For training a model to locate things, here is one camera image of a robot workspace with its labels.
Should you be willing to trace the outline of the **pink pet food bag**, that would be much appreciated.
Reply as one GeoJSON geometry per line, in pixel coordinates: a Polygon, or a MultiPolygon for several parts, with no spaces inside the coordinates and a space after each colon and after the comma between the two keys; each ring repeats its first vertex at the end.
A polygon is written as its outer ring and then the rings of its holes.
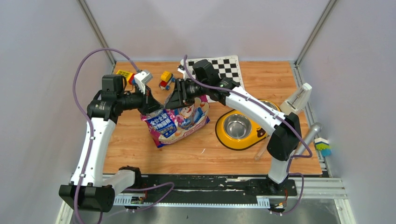
{"type": "Polygon", "coordinates": [[[209,121],[206,96],[194,98],[194,104],[178,109],[158,110],[141,115],[157,148],[173,144],[195,133],[209,121]]]}

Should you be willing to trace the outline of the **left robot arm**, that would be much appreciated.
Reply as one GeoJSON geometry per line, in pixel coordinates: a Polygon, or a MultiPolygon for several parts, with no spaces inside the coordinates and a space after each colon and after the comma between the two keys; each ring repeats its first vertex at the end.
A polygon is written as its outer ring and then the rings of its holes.
{"type": "Polygon", "coordinates": [[[78,166],[67,185],[61,185],[59,196],[74,210],[109,212],[115,197],[125,189],[139,192],[143,180],[139,168],[124,166],[112,177],[103,179],[108,144],[118,117],[123,111],[137,109],[141,114],[162,110],[147,83],[153,78],[147,70],[134,75],[136,90],[125,91],[124,77],[104,75],[98,91],[83,115],[87,128],[78,166]]]}

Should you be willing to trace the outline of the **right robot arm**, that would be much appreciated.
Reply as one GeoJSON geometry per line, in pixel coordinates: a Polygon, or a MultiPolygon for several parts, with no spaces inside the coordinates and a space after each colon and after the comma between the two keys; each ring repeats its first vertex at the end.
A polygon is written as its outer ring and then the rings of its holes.
{"type": "Polygon", "coordinates": [[[165,108],[187,107],[194,104],[195,98],[207,95],[257,123],[270,136],[267,151],[272,160],[267,190],[273,195],[280,194],[289,175],[290,155],[302,139],[299,117],[292,112],[286,115],[267,106],[231,78],[220,78],[212,63],[206,59],[195,62],[192,69],[195,77],[185,69],[189,78],[176,79],[174,90],[165,101],[165,108]]]}

